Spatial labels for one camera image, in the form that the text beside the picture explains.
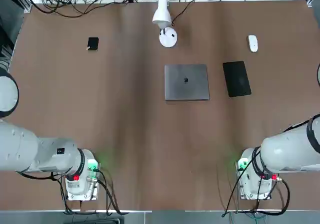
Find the wire bundle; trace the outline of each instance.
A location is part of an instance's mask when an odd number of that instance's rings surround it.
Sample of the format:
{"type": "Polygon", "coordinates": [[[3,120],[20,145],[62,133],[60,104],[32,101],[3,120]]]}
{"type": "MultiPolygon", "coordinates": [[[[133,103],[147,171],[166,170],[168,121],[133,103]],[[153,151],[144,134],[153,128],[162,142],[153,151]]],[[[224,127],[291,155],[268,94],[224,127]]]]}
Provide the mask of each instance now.
{"type": "Polygon", "coordinates": [[[41,11],[42,13],[46,13],[46,14],[50,14],[50,13],[57,13],[63,17],[67,17],[67,18],[78,18],[78,17],[82,17],[83,15],[90,13],[91,11],[97,9],[97,8],[101,8],[101,7],[106,7],[110,4],[123,4],[123,3],[127,3],[127,2],[133,2],[133,0],[123,0],[121,2],[117,2],[117,1],[113,1],[113,2],[109,2],[103,5],[99,5],[99,6],[95,6],[92,7],[92,5],[96,2],[98,2],[99,0],[93,0],[84,11],[80,11],[79,9],[77,9],[74,4],[76,4],[76,0],[48,0],[50,4],[48,4],[45,0],[42,0],[43,5],[48,9],[48,10],[43,10],[41,9],[39,6],[37,6],[33,0],[29,0],[33,6],[38,9],[39,11],[41,11]],[[58,8],[61,8],[63,6],[67,6],[67,5],[71,5],[78,13],[79,15],[65,15],[62,14],[60,12],[57,11],[58,8]]]}
{"type": "MultiPolygon", "coordinates": [[[[103,174],[103,172],[101,172],[100,170],[97,170],[96,172],[100,173],[102,175],[103,181],[101,180],[97,180],[97,183],[99,183],[105,190],[105,197],[106,197],[106,215],[109,217],[112,215],[112,213],[109,213],[108,210],[110,210],[110,207],[112,205],[113,209],[116,211],[117,214],[123,216],[126,215],[127,213],[122,213],[118,207],[118,203],[116,200],[116,197],[114,195],[114,191],[113,191],[113,184],[111,185],[111,190],[112,193],[109,191],[108,189],[108,185],[107,185],[107,180],[105,175],[103,174]]],[[[63,205],[64,205],[64,214],[66,215],[93,215],[93,214],[98,214],[98,212],[74,212],[72,211],[68,204],[67,204],[67,199],[68,196],[64,191],[63,185],[62,185],[62,180],[63,180],[63,175],[60,174],[53,174],[51,173],[50,176],[48,177],[34,177],[34,176],[30,176],[28,174],[25,173],[19,173],[21,176],[25,177],[25,178],[29,178],[29,179],[33,179],[33,180],[51,180],[54,182],[58,182],[59,186],[60,186],[60,194],[61,194],[61,198],[63,201],[63,205]]]]}
{"type": "MultiPolygon", "coordinates": [[[[225,212],[222,214],[222,217],[224,218],[227,214],[229,213],[232,213],[232,212],[228,212],[228,209],[229,209],[229,205],[230,205],[230,202],[231,202],[231,198],[235,192],[235,189],[237,187],[237,184],[238,182],[240,181],[242,175],[245,173],[246,169],[250,166],[250,164],[252,164],[253,160],[260,154],[260,151],[258,151],[253,157],[252,159],[250,160],[250,162],[248,163],[248,165],[244,168],[244,170],[241,172],[241,174],[239,175],[238,179],[236,180],[235,184],[234,184],[234,187],[231,191],[231,195],[229,197],[229,201],[228,201],[228,204],[227,204],[227,207],[225,209],[225,212]]],[[[286,210],[288,209],[288,206],[289,206],[289,203],[290,203],[290,189],[289,189],[289,186],[288,184],[286,183],[285,180],[282,180],[281,182],[285,185],[286,187],[286,190],[287,190],[287,199],[286,199],[286,204],[285,206],[282,208],[282,210],[280,212],[277,212],[277,213],[270,213],[270,212],[265,212],[265,211],[258,211],[258,208],[259,208],[259,192],[260,192],[260,187],[261,187],[261,182],[262,182],[262,177],[260,178],[260,183],[259,183],[259,188],[258,188],[258,193],[257,193],[257,199],[256,199],[256,205],[255,205],[255,208],[249,210],[249,211],[237,211],[236,213],[244,213],[244,214],[256,214],[256,213],[260,213],[260,214],[265,214],[265,215],[269,215],[269,216],[280,216],[282,215],[283,213],[286,212],[286,210]]],[[[269,196],[271,195],[271,193],[273,192],[273,190],[275,189],[276,187],[276,184],[277,182],[274,184],[274,186],[271,188],[271,191],[270,193],[268,194],[268,196],[265,198],[265,200],[267,200],[269,198],[269,196]]]]}

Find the laptop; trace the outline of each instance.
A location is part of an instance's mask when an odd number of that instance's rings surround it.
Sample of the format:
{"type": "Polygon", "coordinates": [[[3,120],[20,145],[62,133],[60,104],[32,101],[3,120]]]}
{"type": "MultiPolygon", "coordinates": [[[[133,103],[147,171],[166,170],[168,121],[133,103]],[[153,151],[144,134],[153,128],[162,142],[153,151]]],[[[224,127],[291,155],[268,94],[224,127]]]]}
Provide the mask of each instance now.
{"type": "Polygon", "coordinates": [[[209,100],[207,66],[175,64],[164,66],[166,100],[209,100]]]}

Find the white lamp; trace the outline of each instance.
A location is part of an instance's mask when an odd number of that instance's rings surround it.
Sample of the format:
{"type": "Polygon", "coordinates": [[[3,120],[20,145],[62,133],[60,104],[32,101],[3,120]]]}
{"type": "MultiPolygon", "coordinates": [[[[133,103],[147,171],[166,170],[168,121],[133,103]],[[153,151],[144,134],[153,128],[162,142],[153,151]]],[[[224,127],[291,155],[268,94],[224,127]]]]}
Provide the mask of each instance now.
{"type": "Polygon", "coordinates": [[[158,0],[158,9],[153,15],[152,22],[160,28],[160,43],[166,48],[173,47],[178,40],[178,35],[176,31],[170,27],[171,17],[168,11],[168,0],[158,0]]]}

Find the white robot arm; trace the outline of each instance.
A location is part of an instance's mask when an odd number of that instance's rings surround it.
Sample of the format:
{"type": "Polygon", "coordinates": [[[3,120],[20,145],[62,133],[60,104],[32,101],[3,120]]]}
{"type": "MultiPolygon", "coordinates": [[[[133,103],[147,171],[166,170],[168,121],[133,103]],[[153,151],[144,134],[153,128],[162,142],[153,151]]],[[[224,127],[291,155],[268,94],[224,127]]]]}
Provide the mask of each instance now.
{"type": "Polygon", "coordinates": [[[320,115],[316,115],[283,133],[265,138],[260,147],[246,149],[237,162],[238,174],[246,168],[239,180],[241,198],[268,197],[275,174],[320,171],[319,121],[320,115]]]}
{"type": "MultiPolygon", "coordinates": [[[[0,68],[0,118],[17,107],[19,90],[12,76],[0,68]]],[[[71,139],[38,138],[33,132],[0,119],[0,171],[54,172],[65,177],[69,200],[97,198],[98,163],[89,150],[71,139]]]]}

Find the white mouse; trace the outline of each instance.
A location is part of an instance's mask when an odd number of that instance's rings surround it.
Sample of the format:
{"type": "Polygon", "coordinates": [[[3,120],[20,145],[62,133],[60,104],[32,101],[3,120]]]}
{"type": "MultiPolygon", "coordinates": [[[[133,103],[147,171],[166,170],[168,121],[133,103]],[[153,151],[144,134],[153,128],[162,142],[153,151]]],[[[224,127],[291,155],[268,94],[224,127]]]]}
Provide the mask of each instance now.
{"type": "Polygon", "coordinates": [[[255,35],[249,35],[248,36],[249,46],[251,52],[257,52],[258,51],[258,39],[255,35]]]}

